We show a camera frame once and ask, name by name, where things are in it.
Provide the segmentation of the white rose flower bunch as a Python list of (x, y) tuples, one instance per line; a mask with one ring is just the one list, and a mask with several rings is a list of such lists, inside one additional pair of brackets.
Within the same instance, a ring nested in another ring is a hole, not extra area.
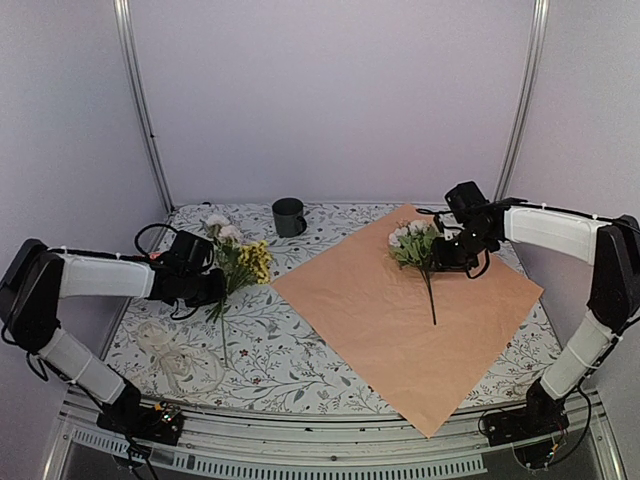
[(432, 247), (439, 237), (437, 229), (426, 220), (401, 223), (388, 235), (389, 253), (397, 266), (413, 268), (420, 273), (428, 292), (434, 326), (437, 316), (431, 283)]

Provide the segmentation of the white purple flower bunch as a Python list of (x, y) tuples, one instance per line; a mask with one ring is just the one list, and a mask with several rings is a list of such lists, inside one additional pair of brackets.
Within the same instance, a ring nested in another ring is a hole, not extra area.
[(243, 234), (241, 230), (233, 225), (231, 221), (222, 214), (211, 214), (203, 222), (207, 237), (214, 244), (215, 260), (214, 266), (220, 268), (224, 273), (226, 282), (226, 293), (211, 310), (208, 321), (218, 324), (221, 330), (223, 364), (228, 366), (227, 342), (224, 326), (224, 312), (226, 302), (231, 293), (238, 288), (234, 284), (238, 258), (241, 246), (243, 245)]

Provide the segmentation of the peach wrapping paper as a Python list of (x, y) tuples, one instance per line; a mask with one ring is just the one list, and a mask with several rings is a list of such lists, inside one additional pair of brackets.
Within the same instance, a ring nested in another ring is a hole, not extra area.
[(502, 354), (543, 290), (497, 257), (427, 286), (388, 236), (405, 204), (274, 281), (277, 293), (395, 411), (433, 436)]

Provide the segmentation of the yellow flower bunch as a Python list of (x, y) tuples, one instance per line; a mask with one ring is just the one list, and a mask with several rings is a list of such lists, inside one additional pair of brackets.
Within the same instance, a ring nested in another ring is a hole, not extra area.
[(240, 247), (239, 265), (248, 273), (252, 284), (266, 285), (271, 281), (270, 265), (273, 256), (268, 242), (261, 240)]

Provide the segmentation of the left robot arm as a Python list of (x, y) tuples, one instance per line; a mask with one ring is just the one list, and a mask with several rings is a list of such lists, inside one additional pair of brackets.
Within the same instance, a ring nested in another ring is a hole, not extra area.
[(115, 297), (181, 301), (196, 309), (220, 302), (226, 281), (209, 268), (202, 241), (156, 256), (49, 248), (37, 239), (21, 246), (1, 280), (3, 338), (62, 373), (110, 405), (111, 419), (128, 434), (148, 426), (148, 412), (129, 395), (137, 390), (68, 333), (58, 318), (60, 300)]

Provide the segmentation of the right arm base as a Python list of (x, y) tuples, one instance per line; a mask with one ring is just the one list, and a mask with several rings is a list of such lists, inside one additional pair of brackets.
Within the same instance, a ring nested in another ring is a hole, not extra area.
[(540, 442), (514, 450), (517, 462), (528, 470), (546, 469), (551, 465), (565, 440), (568, 427), (565, 398), (553, 399), (538, 381), (529, 388), (524, 407), (485, 412), (478, 421), (478, 430), (488, 439), (490, 446), (544, 437)]

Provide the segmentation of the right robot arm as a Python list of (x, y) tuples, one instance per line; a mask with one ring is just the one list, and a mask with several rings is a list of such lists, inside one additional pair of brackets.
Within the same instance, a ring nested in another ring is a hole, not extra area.
[(438, 223), (444, 238), (434, 242), (430, 270), (483, 275), (501, 243), (524, 244), (578, 260), (591, 269), (590, 293), (580, 325), (561, 354), (529, 389), (528, 406), (517, 427), (537, 436), (556, 417), (553, 403), (569, 393), (604, 362), (638, 322), (639, 225), (628, 215), (605, 218), (521, 199), (450, 204), (457, 222)]

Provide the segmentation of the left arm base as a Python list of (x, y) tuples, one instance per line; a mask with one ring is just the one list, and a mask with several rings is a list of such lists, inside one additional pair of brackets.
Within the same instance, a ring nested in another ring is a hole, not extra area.
[(101, 407), (97, 426), (134, 439), (176, 446), (185, 420), (181, 409), (167, 401), (145, 406), (141, 398), (134, 385), (126, 384), (112, 404)]

